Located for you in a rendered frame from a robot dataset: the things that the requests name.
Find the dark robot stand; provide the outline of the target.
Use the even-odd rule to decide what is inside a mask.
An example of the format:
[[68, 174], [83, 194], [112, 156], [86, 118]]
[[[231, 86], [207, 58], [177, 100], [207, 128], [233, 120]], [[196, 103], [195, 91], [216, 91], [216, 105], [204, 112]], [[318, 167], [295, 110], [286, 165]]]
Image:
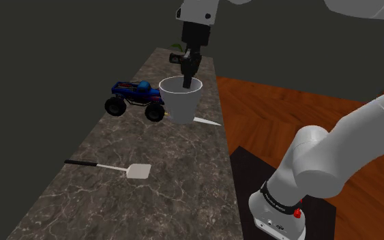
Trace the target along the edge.
[[[263, 182], [274, 173], [275, 168], [243, 147], [236, 148], [230, 159], [243, 239], [276, 240], [255, 226], [248, 206], [250, 195], [259, 190]], [[334, 240], [336, 207], [326, 200], [306, 196], [303, 208], [307, 230], [305, 240]]]

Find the blue toy monster truck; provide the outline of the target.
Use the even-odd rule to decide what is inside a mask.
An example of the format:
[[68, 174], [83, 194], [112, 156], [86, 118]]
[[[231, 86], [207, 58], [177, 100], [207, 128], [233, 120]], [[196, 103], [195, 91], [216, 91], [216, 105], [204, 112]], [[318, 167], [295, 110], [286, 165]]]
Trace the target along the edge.
[[118, 81], [111, 87], [113, 97], [104, 104], [106, 112], [114, 117], [120, 117], [126, 111], [125, 102], [135, 106], [145, 106], [145, 116], [152, 122], [163, 120], [166, 111], [159, 89], [154, 89], [146, 80], [138, 82]]

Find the white blade knife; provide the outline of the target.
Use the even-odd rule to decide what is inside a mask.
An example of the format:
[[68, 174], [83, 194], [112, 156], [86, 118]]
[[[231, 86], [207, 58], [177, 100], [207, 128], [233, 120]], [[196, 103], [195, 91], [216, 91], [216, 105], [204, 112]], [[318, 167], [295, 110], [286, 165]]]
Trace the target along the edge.
[[[173, 118], [169, 115], [168, 112], [165, 112], [165, 113], [164, 113], [164, 116], [167, 117], [169, 120], [172, 120], [172, 119], [173, 119]], [[193, 121], [195, 121], [195, 122], [199, 122], [199, 123], [205, 123], [205, 124], [209, 124], [209, 125], [216, 125], [216, 126], [221, 126], [221, 125], [222, 125], [222, 124], [217, 123], [217, 122], [215, 122], [215, 121], [210, 121], [210, 120], [208, 120], [208, 119], [202, 119], [202, 118], [199, 118], [199, 117], [195, 117], [195, 118], [193, 119]]]

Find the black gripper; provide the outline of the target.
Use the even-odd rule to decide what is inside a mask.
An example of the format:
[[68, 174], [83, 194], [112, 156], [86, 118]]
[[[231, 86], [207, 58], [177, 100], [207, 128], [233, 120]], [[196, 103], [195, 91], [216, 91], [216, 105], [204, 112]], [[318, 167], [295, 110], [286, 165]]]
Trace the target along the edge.
[[195, 22], [183, 22], [181, 41], [186, 43], [186, 53], [182, 57], [181, 73], [183, 74], [183, 88], [191, 87], [192, 77], [197, 73], [201, 63], [201, 46], [207, 46], [211, 27]]

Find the white cup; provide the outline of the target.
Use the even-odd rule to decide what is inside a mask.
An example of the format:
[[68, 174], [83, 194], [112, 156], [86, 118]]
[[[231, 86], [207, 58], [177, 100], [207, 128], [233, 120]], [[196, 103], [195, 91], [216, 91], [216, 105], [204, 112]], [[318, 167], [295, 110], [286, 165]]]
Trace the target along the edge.
[[203, 88], [203, 83], [197, 78], [192, 78], [190, 88], [184, 88], [183, 82], [183, 76], [171, 76], [159, 82], [166, 111], [171, 121], [178, 124], [193, 122]]

